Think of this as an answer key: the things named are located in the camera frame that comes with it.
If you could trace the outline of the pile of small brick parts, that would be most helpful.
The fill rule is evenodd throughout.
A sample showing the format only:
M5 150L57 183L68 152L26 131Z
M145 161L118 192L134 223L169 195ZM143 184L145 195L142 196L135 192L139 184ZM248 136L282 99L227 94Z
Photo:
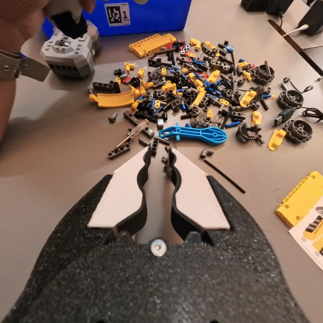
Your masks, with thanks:
M136 126L144 119L160 131L175 126L197 129L217 127L225 131L237 128L243 142L264 144L261 136L260 106L273 99L268 84L253 80L255 65L240 59L235 62L234 49L228 41L212 46L191 39L175 41L149 55L147 67L135 63L117 69L115 81L92 83L89 94L117 94L139 90L140 96L126 107L124 116Z

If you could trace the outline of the yellow rectangular panel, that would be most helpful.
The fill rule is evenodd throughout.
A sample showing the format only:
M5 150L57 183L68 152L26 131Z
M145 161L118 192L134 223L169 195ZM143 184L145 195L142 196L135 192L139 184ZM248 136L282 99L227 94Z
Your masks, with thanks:
M292 228L303 220L322 196L323 176L313 171L285 197L276 214Z

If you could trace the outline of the yellow perforated long panel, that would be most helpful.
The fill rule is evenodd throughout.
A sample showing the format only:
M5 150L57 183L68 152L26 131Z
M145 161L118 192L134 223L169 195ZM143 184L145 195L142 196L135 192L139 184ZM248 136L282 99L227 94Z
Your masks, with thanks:
M172 34L154 34L140 41L129 45L130 52L134 53L139 58L152 55L161 50L162 47L169 46L176 41L176 37Z

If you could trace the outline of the clear-handled small screwdriver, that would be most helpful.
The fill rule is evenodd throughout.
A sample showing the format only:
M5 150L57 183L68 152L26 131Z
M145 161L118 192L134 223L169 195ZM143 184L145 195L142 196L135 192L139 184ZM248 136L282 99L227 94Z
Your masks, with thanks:
M124 145L128 140L134 138L135 136L137 136L141 131L145 130L147 125L149 124L149 120L148 119L144 119L141 123L139 123L135 128L128 130L127 133L127 137L121 142L119 143L114 150L118 149L119 147L121 147L122 145Z

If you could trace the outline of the blue plastic bin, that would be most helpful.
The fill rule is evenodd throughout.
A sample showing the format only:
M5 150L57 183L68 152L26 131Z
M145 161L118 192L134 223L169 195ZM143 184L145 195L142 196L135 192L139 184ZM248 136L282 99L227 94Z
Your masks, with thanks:
M100 36L113 36L182 30L190 5L188 0L99 0L92 13L82 13L86 21L97 27ZM53 27L45 18L42 30L49 38Z

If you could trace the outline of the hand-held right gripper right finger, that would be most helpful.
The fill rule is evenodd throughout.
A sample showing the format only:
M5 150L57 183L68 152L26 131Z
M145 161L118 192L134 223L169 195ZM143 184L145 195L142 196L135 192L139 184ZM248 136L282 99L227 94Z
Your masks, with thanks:
M191 232L230 230L230 223L211 184L214 178L175 148L168 150L172 194L171 223L182 240Z

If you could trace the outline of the yellow sticker sheet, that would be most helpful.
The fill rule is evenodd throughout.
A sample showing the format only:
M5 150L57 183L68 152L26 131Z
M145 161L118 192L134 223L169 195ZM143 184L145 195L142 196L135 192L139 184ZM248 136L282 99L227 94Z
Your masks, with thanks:
M323 269L323 207L315 206L289 234L306 254Z

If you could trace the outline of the black charger block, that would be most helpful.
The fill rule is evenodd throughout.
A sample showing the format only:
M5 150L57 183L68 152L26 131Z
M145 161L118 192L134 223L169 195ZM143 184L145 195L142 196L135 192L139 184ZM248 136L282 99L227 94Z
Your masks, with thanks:
M269 0L265 12L270 15L282 16L293 3L293 0Z

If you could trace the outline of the person's left hand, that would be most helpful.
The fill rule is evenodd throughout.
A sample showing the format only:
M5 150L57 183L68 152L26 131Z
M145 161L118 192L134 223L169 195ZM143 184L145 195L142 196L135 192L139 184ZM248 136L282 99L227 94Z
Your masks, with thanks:
M48 0L0 1L0 49L18 54L41 28Z

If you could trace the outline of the black toothed wheel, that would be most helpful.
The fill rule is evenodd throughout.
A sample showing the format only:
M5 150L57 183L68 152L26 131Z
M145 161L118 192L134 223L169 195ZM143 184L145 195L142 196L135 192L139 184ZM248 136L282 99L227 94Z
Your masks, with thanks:
M312 139L313 128L303 120L290 119L284 124L286 137L295 143L306 143Z
M282 109L287 108L300 108L303 106L304 97L303 95L296 90L286 90L279 94L277 99L277 104Z
M272 82L275 78L275 70L269 66L270 74L267 73L267 68L265 64L257 66L254 69L253 80L258 84L267 84Z

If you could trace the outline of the yellow curved panel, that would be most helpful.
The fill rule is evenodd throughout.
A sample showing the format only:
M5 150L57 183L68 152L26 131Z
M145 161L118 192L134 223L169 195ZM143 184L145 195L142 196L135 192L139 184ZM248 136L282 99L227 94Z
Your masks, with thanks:
M97 103L99 108L118 108L132 105L140 96L140 92L135 87L131 86L129 91L117 94L89 94L88 99L91 102Z

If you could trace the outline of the grey battery box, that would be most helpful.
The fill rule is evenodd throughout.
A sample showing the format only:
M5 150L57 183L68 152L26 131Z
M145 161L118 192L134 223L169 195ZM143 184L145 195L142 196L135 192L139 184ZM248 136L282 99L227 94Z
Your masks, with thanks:
M42 46L41 54L55 75L84 78L92 73L99 50L98 29L87 20L87 33L76 39L53 27L53 34Z

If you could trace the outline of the long black axle rod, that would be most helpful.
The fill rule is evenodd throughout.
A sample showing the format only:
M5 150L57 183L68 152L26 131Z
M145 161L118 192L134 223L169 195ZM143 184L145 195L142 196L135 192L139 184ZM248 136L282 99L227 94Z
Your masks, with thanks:
M227 176L224 172L222 172L218 167L216 167L215 165L213 165L208 159L204 159L203 162L205 164L207 164L209 167L211 167L214 171L216 171L220 176L222 176L230 184L232 184L242 194L246 194L246 191L243 188L241 188L235 181L233 181L229 176Z

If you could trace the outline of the dark grey angled beam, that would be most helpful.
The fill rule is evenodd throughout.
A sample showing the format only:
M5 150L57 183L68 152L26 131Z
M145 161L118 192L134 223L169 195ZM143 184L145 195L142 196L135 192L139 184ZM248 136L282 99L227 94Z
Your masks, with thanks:
M126 142L124 142L122 145L120 145L118 148L115 148L114 150L110 151L107 155L109 159L114 159L116 157L119 157L126 152L131 150L131 144L132 144L132 139L128 139Z

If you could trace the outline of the blue brick separator tool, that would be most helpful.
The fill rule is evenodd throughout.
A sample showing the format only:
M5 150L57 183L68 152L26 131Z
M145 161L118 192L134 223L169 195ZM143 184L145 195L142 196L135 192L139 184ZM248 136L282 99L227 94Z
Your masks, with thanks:
M192 127L181 127L178 123L175 126L167 127L159 131L158 138L175 138L179 141L182 138L198 140L212 146L220 145L228 140L226 132L217 127L202 129Z

